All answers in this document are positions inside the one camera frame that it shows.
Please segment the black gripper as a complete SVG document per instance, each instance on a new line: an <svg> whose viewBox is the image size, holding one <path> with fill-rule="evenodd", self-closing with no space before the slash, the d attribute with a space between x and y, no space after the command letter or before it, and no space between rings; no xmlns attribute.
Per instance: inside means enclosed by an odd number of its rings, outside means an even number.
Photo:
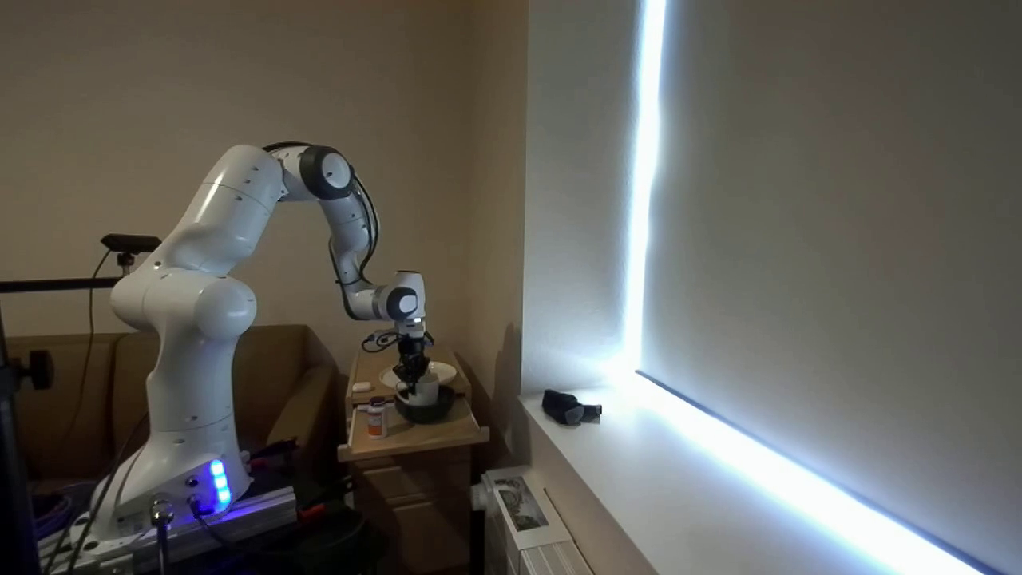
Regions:
<svg viewBox="0 0 1022 575"><path fill-rule="evenodd" d="M360 348L371 354L382 354L388 348L395 351L394 372L400 373L404 389L427 385L427 345L431 345L431 337L422 327L374 330L360 342Z"/></svg>

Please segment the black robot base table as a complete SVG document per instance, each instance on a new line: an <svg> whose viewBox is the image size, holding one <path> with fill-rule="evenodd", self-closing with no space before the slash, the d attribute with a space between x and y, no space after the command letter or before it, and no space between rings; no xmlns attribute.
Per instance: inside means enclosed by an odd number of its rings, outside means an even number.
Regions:
<svg viewBox="0 0 1022 575"><path fill-rule="evenodd" d="M85 510L38 548L42 575L147 575L207 554L290 558L290 539L324 529L337 506L301 496L284 460L200 454L154 466L131 454L101 478Z"/></svg>

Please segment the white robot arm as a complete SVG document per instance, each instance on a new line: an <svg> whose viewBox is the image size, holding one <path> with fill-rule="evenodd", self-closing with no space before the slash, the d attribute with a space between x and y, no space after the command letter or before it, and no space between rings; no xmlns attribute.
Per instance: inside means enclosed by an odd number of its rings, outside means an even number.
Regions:
<svg viewBox="0 0 1022 575"><path fill-rule="evenodd" d="M257 320L257 294L235 277L281 201L318 201L328 224L328 263L352 320L395 327L400 398L431 402L422 388L426 277L394 286L363 276L376 246L376 211L354 166L319 144L236 144L201 180L184 222L111 287L115 312L161 338L147 373L151 439L95 500L95 529L115 537L156 500L223 514L254 486L235 422L235 354Z"/></svg>

